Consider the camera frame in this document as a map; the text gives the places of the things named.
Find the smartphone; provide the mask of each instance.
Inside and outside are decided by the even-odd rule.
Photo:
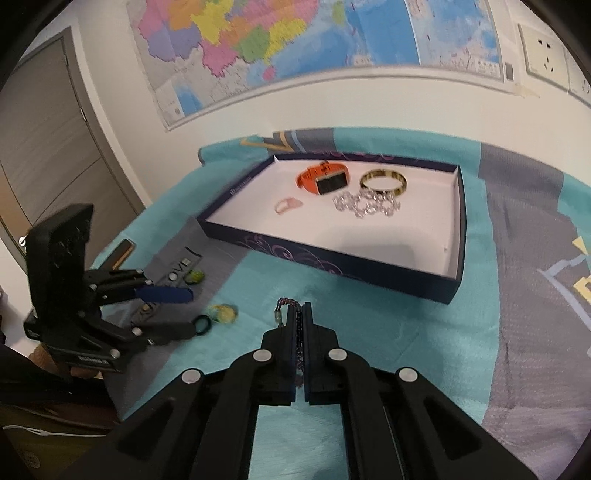
[[[106,270],[119,270],[121,264],[127,260],[135,249],[135,243],[129,239],[123,240],[99,267]]]

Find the yellow triangle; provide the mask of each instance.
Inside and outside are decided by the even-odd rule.
[[[587,247],[585,246],[585,242],[583,242],[582,236],[580,236],[576,240],[573,240],[573,245],[575,247],[577,247],[579,250],[581,250],[581,252],[583,252],[585,255],[589,254],[589,252],[587,252]]]

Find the door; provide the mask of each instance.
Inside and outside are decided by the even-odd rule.
[[[0,219],[18,244],[60,208],[93,203],[88,266],[137,211],[95,141],[69,68],[58,38],[22,63],[0,92]]]

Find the white electrical outlet panel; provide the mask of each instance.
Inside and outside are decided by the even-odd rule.
[[[591,106],[591,86],[589,81],[585,78],[568,50],[566,51],[566,64],[569,68],[570,93]]]
[[[519,31],[527,73],[568,90],[569,71],[562,42],[526,25],[519,24]]]

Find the white cable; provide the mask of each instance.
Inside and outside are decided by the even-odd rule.
[[[79,438],[98,438],[98,437],[106,437],[106,435],[79,435],[75,433],[56,433],[56,432],[46,432],[45,430],[41,429],[33,429],[31,427],[23,427],[21,425],[6,425],[2,427],[3,430],[13,430],[13,429],[21,429],[26,430],[29,433],[34,433],[35,435],[39,435],[40,437],[79,437]]]

